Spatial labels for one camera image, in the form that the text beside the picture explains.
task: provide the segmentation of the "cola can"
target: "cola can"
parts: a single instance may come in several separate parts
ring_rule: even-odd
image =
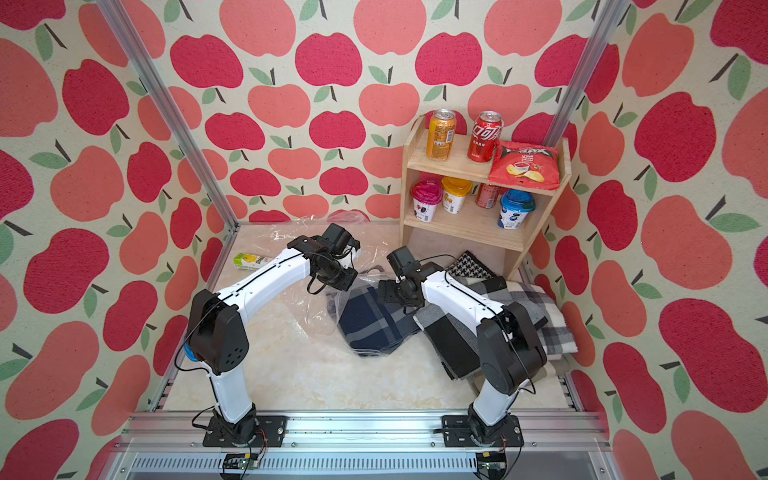
[[[472,139],[469,141],[467,157],[479,163],[485,163],[493,158],[498,136],[502,133],[504,122],[502,114],[495,111],[482,111],[472,128]]]
[[[480,186],[478,192],[478,198],[475,200],[480,208],[493,208],[496,203],[496,194],[498,193],[498,187],[491,184],[483,184]]]

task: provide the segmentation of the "black mounting plate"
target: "black mounting plate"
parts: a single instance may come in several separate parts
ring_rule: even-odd
[[[442,417],[442,439],[445,442],[446,447],[477,447],[479,446],[472,440],[472,432],[469,430],[469,417],[466,415],[444,415]],[[505,435],[507,437],[508,447],[520,447],[523,445],[523,434],[520,430],[520,421],[518,417],[514,415],[507,415],[507,422],[503,429],[499,432],[499,437]],[[499,438],[491,447],[501,448],[504,445],[504,441]]]
[[[283,446],[288,417],[283,415],[256,415],[256,419],[259,421],[259,429],[262,429],[266,434],[266,446],[270,448]],[[250,446],[252,449],[260,449],[261,443],[261,434],[257,432],[255,438],[251,440]],[[203,447],[241,448],[244,446],[247,445],[243,445],[239,438],[233,437],[219,424],[215,417],[210,418],[208,429],[205,431],[205,438],[203,438]]]

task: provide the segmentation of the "potato chip bag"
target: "potato chip bag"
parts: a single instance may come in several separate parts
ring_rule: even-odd
[[[558,149],[499,141],[488,179],[514,187],[557,190],[560,187]]]

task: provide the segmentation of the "marble floor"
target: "marble floor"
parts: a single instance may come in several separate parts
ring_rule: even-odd
[[[301,234],[321,233],[324,223],[240,228],[230,258],[237,253],[276,256]],[[391,271],[386,255],[399,245],[397,223],[345,224],[363,246],[355,266],[374,265]],[[504,252],[468,240],[416,230],[409,248],[416,258],[438,253],[458,256],[472,251],[491,269],[501,271]],[[448,265],[445,257],[435,259]],[[217,289],[242,280],[250,272],[224,267]],[[389,356],[361,358],[346,347],[325,313],[324,296],[308,296],[307,280],[294,285],[262,308],[247,325],[250,351],[244,371],[251,399],[259,409],[464,409],[476,397],[467,381],[452,381],[432,344],[422,333],[405,341]],[[184,358],[183,368],[194,365]],[[554,369],[535,383],[538,394],[521,393],[515,408],[566,408]],[[166,410],[201,410],[214,395],[204,372],[179,372]]]

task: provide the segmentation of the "apple wallpaper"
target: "apple wallpaper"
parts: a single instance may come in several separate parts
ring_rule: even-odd
[[[762,0],[632,3],[525,262],[627,480],[768,478],[766,27]]]
[[[93,480],[227,232],[95,4],[3,2],[0,22],[0,478]]]

